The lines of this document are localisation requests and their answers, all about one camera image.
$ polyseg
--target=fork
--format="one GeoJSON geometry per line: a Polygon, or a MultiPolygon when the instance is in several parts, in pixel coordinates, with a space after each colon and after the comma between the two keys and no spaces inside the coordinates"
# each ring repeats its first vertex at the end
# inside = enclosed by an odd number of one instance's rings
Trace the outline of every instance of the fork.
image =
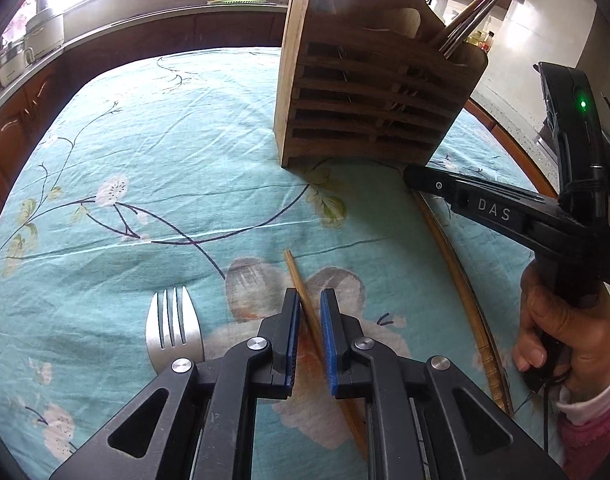
{"type": "Polygon", "coordinates": [[[205,360],[200,325],[198,325],[198,318],[187,289],[184,286],[182,288],[182,320],[178,311],[175,287],[173,292],[170,291],[170,295],[172,297],[171,305],[167,300],[167,291],[164,291],[163,309],[159,312],[158,293],[154,294],[145,323],[147,353],[157,374],[181,357],[195,363],[205,360]]]}

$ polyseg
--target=silver rivet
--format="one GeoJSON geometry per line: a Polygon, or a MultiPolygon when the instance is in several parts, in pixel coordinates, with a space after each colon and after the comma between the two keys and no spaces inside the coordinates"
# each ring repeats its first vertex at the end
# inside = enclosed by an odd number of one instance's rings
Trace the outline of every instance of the silver rivet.
{"type": "Polygon", "coordinates": [[[172,363],[172,370],[177,374],[184,374],[187,370],[191,370],[193,366],[194,363],[189,361],[189,359],[181,357],[172,363]]]}
{"type": "Polygon", "coordinates": [[[443,357],[442,355],[435,355],[434,357],[432,357],[431,362],[432,366],[437,370],[446,370],[451,366],[450,360],[446,357],[443,357]]]}
{"type": "Polygon", "coordinates": [[[371,337],[357,337],[354,339],[354,346],[358,350],[371,350],[374,348],[374,340],[371,337]]]}
{"type": "Polygon", "coordinates": [[[247,341],[247,347],[252,350],[262,350],[267,346],[267,339],[264,337],[253,337],[249,341],[247,341]]]}

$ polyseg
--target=floral tablecloth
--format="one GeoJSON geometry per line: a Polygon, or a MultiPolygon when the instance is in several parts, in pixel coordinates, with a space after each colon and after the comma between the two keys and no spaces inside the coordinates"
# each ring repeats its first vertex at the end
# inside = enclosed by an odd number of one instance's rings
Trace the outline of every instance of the floral tablecloth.
{"type": "MultiPolygon", "coordinates": [[[[105,73],[30,157],[0,219],[0,435],[32,479],[48,478],[154,377],[144,327],[155,292],[187,286],[206,357],[216,358],[280,309],[291,285],[285,248],[314,298],[335,288],[366,334],[418,360],[447,355],[486,389],[446,264],[399,172],[368,160],[278,165],[279,56],[220,49],[105,73]]],[[[432,164],[531,188],[465,111],[432,164]]],[[[509,348],[531,254],[438,199],[432,205],[518,407],[527,391],[509,348]]],[[[537,402],[516,419],[540,440],[537,402]]],[[[293,397],[259,405],[253,475],[366,478],[306,338],[293,397]]]]}

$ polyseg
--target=human hand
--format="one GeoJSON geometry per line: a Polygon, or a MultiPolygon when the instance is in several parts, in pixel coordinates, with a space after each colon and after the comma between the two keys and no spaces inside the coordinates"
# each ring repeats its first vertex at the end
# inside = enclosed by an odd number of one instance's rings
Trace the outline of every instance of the human hand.
{"type": "Polygon", "coordinates": [[[514,362],[521,372],[540,368],[547,353],[536,334],[540,327],[572,349],[570,364],[556,367],[563,374],[571,366],[565,386],[572,402],[593,399],[610,385],[610,295],[602,286],[598,303],[588,309],[571,308],[543,283],[531,262],[520,278],[520,327],[514,362]]]}

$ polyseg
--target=utensil rack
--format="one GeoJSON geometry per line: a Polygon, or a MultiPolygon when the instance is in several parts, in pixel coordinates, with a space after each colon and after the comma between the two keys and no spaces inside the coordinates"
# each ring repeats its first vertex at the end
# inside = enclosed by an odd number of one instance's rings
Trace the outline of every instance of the utensil rack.
{"type": "Polygon", "coordinates": [[[463,43],[447,60],[427,43],[309,3],[290,0],[283,35],[274,117],[281,166],[301,156],[426,163],[484,72],[486,54],[463,43]]]}

